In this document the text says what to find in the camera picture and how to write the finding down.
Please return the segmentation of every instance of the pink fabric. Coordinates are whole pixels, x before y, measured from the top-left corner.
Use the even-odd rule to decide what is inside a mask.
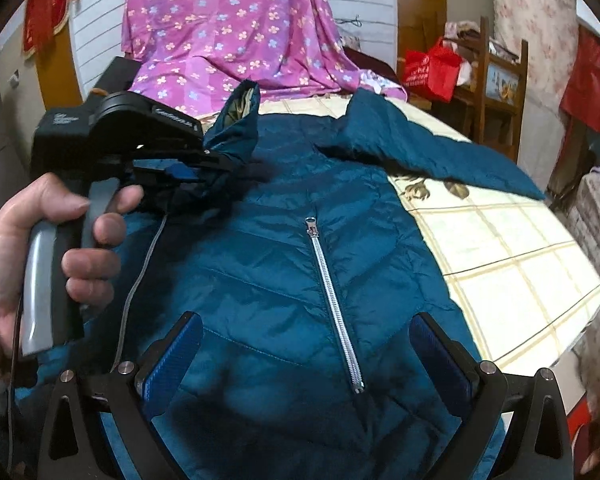
[[[132,90],[190,115],[216,112],[238,83],[263,99],[354,91],[327,0],[126,0],[122,50],[143,62]]]

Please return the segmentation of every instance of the wooden door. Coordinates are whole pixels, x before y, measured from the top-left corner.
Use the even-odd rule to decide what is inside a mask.
[[[34,54],[34,58],[42,100],[47,110],[82,104],[68,23],[42,52]]]
[[[398,1],[398,63],[402,76],[404,53],[426,51],[443,35],[446,22],[446,0]]]

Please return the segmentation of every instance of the red decoration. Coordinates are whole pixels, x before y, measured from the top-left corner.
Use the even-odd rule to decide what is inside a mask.
[[[560,108],[600,133],[600,38],[585,27]]]
[[[27,0],[22,50],[26,57],[44,49],[69,17],[68,0]]]

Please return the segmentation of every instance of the red plastic bag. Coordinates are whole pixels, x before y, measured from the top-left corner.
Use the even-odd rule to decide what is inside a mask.
[[[454,94],[462,57],[442,46],[442,38],[425,54],[408,50],[402,84],[430,101],[448,103]]]

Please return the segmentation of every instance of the gripper handle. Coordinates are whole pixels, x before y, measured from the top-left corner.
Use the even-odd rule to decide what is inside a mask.
[[[95,247],[93,223],[107,211],[119,186],[116,178],[93,182],[83,218],[60,225],[43,220],[33,227],[22,291],[23,356],[84,336],[80,305],[66,293],[62,257],[69,249]]]

